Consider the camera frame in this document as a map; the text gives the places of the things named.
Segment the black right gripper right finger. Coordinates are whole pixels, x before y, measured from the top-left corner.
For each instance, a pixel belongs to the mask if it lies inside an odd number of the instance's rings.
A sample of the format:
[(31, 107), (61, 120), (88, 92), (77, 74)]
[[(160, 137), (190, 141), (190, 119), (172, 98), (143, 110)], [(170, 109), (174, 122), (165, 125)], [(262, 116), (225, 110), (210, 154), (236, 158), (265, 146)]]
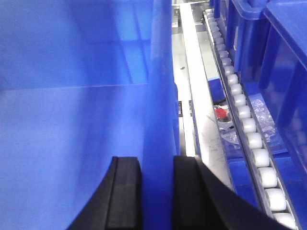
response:
[(295, 230), (292, 214), (270, 218), (223, 184), (199, 158), (174, 157), (173, 229)]

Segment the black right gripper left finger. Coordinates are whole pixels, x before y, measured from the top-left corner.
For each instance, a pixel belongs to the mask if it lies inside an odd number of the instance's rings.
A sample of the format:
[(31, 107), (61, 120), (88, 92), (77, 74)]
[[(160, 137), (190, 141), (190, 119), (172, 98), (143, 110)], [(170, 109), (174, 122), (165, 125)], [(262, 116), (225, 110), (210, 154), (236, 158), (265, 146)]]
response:
[(141, 230), (142, 173), (136, 157), (113, 157), (70, 230)]

